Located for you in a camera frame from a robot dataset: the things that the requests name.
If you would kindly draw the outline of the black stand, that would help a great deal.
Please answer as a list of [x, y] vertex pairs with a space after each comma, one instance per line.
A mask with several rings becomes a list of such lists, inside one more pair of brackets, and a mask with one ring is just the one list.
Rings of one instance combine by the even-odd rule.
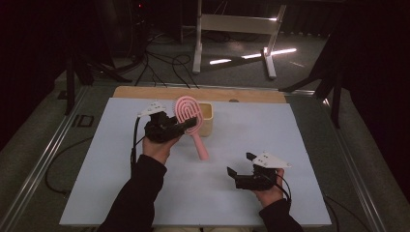
[[345, 52], [342, 48], [344, 45], [344, 41], [339, 42], [335, 34], [331, 34], [309, 75], [295, 84], [279, 89], [281, 92], [291, 93], [319, 80], [320, 83], [313, 95], [317, 99], [325, 100], [330, 94], [333, 94], [331, 97], [331, 120], [337, 129], [340, 128], [338, 113], [343, 79], [342, 61], [345, 57]]
[[106, 68], [102, 63], [99, 63], [85, 54], [72, 54], [66, 59], [66, 115], [69, 115], [75, 106], [75, 87], [74, 87], [74, 77], [77, 76], [81, 83], [85, 85], [91, 85], [94, 81], [88, 66], [91, 65], [98, 71], [101, 71], [119, 82], [129, 83], [130, 80], [126, 79], [115, 71], [111, 71]]

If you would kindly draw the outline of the pale blue table mat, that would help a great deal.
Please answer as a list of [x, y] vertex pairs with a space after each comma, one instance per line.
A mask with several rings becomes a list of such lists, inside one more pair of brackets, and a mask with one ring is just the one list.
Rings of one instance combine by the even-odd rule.
[[[118, 192], [131, 176], [132, 140], [144, 133], [137, 116], [149, 101], [112, 98], [60, 219], [71, 226], [95, 226], [105, 219]], [[248, 175], [247, 153], [270, 153], [284, 160], [284, 178], [292, 192], [290, 214], [303, 226], [330, 224], [291, 106], [287, 103], [216, 101], [213, 129], [203, 143], [209, 157], [198, 157], [193, 140], [183, 136], [166, 163], [164, 184], [155, 202], [156, 226], [259, 226], [254, 194], [237, 189], [227, 174]]]

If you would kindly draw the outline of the person's right hand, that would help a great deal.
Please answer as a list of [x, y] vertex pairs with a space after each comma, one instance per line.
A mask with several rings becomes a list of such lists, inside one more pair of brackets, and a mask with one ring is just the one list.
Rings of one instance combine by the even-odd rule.
[[260, 202], [263, 208], [268, 207], [269, 205], [281, 200], [283, 198], [283, 191], [282, 188], [282, 178], [284, 175], [284, 170], [279, 168], [277, 170], [277, 180], [276, 185], [268, 190], [254, 190], [253, 193], [255, 194], [256, 198]]

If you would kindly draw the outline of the metal floor rail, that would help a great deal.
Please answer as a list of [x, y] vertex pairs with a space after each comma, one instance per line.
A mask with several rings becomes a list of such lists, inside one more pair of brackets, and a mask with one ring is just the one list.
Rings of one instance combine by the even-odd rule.
[[366, 214], [366, 218], [371, 232], [386, 232], [386, 227], [382, 221], [378, 210], [375, 207], [373, 199], [366, 187], [366, 183], [359, 172], [356, 163], [353, 160], [352, 154], [348, 148], [347, 142], [340, 129], [334, 128], [337, 138], [337, 144], [341, 150], [341, 157], [346, 165], [347, 173], [351, 179], [353, 187], [357, 192], [362, 208]]
[[23, 185], [18, 191], [13, 204], [0, 220], [0, 232], [13, 232], [16, 224], [19, 221], [22, 213], [26, 209], [30, 199], [35, 193], [38, 185], [40, 184], [45, 171], [49, 167], [51, 160], [56, 155], [61, 143], [63, 142], [67, 132], [69, 131], [71, 124], [78, 109], [80, 108], [84, 97], [89, 92], [90, 87], [81, 87], [74, 98], [74, 106], [72, 111], [65, 116], [47, 146], [45, 147], [42, 155], [36, 162], [36, 165], [32, 168], [29, 175], [25, 179]]

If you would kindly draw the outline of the white metal stand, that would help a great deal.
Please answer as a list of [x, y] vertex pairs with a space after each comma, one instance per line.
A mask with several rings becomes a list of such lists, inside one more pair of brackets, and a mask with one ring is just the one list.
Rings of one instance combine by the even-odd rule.
[[286, 10], [285, 5], [281, 5], [276, 17], [251, 17], [238, 15], [219, 15], [202, 13], [202, 0], [197, 0], [196, 13], [196, 45], [193, 56], [192, 72], [201, 72], [202, 59], [202, 31], [220, 31], [235, 33], [251, 33], [270, 35], [268, 45], [261, 50], [261, 57], [265, 62], [268, 76], [271, 79], [277, 77], [274, 66], [273, 49], [276, 43], [279, 29]]

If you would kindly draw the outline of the pink hairbrush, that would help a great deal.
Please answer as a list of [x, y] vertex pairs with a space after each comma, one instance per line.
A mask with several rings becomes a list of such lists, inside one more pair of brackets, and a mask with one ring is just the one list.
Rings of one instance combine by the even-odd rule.
[[179, 123], [194, 120], [195, 125], [186, 129], [186, 134], [192, 137], [199, 158], [207, 160], [209, 158], [208, 151], [199, 135], [199, 130], [204, 121], [199, 102], [190, 96], [180, 97], [174, 104], [174, 114]]

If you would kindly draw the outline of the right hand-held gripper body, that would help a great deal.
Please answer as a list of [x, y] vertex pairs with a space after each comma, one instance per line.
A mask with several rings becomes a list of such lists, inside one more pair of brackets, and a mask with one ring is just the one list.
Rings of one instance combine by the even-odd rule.
[[272, 154], [263, 152], [251, 160], [251, 175], [240, 175], [235, 178], [237, 189], [268, 190], [276, 184], [277, 170], [290, 167], [291, 164]]

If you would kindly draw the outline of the person's left hand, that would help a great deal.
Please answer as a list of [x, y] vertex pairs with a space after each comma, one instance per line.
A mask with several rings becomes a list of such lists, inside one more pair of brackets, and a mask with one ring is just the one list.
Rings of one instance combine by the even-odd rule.
[[143, 139], [142, 154], [148, 156], [161, 164], [166, 164], [170, 156], [171, 148], [180, 140], [179, 137], [163, 143], [151, 141], [148, 137]]

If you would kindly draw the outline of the cream container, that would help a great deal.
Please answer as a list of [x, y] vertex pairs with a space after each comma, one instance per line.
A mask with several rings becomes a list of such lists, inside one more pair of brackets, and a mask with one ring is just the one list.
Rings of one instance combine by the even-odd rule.
[[214, 119], [214, 110], [213, 106], [209, 102], [201, 102], [199, 104], [202, 116], [203, 116], [203, 123], [199, 130], [199, 135], [203, 137], [207, 137], [212, 133], [213, 129], [213, 119]]

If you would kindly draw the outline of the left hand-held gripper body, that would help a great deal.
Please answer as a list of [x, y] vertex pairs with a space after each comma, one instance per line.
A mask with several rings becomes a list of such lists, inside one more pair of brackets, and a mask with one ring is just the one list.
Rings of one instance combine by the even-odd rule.
[[151, 102], [137, 114], [138, 118], [149, 116], [150, 121], [145, 125], [145, 136], [156, 143], [163, 143], [184, 134], [184, 127], [175, 116], [169, 117], [166, 107], [159, 101]]

